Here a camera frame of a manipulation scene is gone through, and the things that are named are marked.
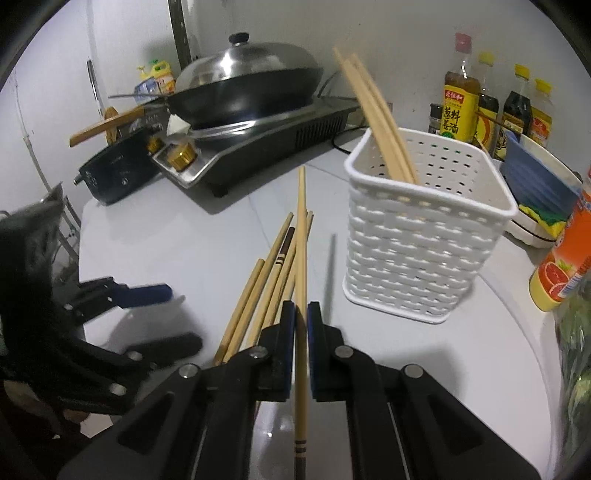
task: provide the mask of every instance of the blue bowl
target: blue bowl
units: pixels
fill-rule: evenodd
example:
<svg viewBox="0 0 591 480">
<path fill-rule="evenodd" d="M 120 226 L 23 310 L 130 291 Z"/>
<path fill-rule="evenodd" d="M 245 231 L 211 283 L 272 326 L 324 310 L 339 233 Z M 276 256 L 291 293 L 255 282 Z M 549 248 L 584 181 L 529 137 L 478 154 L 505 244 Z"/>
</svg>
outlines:
<svg viewBox="0 0 591 480">
<path fill-rule="evenodd" d="M 501 172 L 517 202 L 568 217 L 581 191 L 580 180 L 533 140 L 524 137 L 520 144 L 515 134 L 505 134 L 507 154 Z"/>
</svg>

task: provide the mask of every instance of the metal screw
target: metal screw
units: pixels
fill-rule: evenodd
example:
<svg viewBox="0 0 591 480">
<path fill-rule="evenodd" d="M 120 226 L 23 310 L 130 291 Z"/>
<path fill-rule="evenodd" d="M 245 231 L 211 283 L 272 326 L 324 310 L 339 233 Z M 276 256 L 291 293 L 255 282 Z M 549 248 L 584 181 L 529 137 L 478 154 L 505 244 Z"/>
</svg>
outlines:
<svg viewBox="0 0 591 480">
<path fill-rule="evenodd" d="M 339 345 L 335 348 L 335 355 L 339 358 L 350 358 L 353 356 L 353 349 L 349 345 Z"/>
<path fill-rule="evenodd" d="M 178 374 L 183 378 L 194 377 L 197 375 L 197 372 L 199 372 L 199 367 L 193 364 L 185 364 L 178 369 Z"/>
<path fill-rule="evenodd" d="M 134 362 L 139 362 L 144 357 L 141 353 L 136 352 L 135 350 L 127 352 L 127 356 L 131 358 Z"/>
<path fill-rule="evenodd" d="M 123 397 L 123 395 L 125 395 L 127 393 L 127 388 L 125 388 L 121 384 L 112 383 L 111 385 L 109 385 L 109 391 L 113 395 L 117 395 L 118 397 Z"/>
<path fill-rule="evenodd" d="M 410 378 L 421 378 L 425 370 L 420 365 L 407 365 L 404 367 L 404 374 Z"/>
<path fill-rule="evenodd" d="M 248 355 L 250 355 L 253 358 L 265 358 L 268 354 L 269 350 L 260 345 L 252 347 L 248 352 Z"/>
</svg>

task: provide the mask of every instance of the grapefruit label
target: grapefruit label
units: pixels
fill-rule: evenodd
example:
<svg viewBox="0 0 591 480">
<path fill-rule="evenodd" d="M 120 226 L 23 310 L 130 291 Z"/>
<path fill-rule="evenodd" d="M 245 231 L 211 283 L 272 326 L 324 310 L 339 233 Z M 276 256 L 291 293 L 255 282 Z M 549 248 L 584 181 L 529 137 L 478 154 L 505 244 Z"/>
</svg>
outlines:
<svg viewBox="0 0 591 480">
<path fill-rule="evenodd" d="M 576 281 L 591 266 L 591 212 L 582 207 L 591 202 L 591 196 L 587 192 L 591 192 L 589 175 L 564 230 L 537 270 L 544 291 L 555 301 L 564 300 L 574 290 Z"/>
</svg>

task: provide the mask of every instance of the lid knob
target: lid knob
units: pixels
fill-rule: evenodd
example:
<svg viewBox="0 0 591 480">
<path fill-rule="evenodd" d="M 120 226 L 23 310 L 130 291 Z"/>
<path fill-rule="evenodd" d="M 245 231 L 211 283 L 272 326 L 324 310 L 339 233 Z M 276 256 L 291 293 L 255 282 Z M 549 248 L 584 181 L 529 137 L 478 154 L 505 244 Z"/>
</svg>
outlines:
<svg viewBox="0 0 591 480">
<path fill-rule="evenodd" d="M 240 43 L 245 43 L 251 36 L 247 32 L 238 32 L 233 33 L 228 37 L 228 40 L 232 45 L 238 45 Z"/>
</svg>

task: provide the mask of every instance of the white plastic basket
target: white plastic basket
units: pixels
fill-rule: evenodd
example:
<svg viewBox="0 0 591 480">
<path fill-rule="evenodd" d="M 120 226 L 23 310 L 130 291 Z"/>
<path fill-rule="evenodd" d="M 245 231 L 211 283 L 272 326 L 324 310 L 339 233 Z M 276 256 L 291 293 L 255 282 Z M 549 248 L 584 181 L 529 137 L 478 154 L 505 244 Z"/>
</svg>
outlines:
<svg viewBox="0 0 591 480">
<path fill-rule="evenodd" d="M 343 289 L 354 303 L 440 323 L 470 288 L 517 204 L 483 151 L 400 131 L 420 186 L 387 178 L 371 129 L 345 162 L 350 201 Z"/>
</svg>

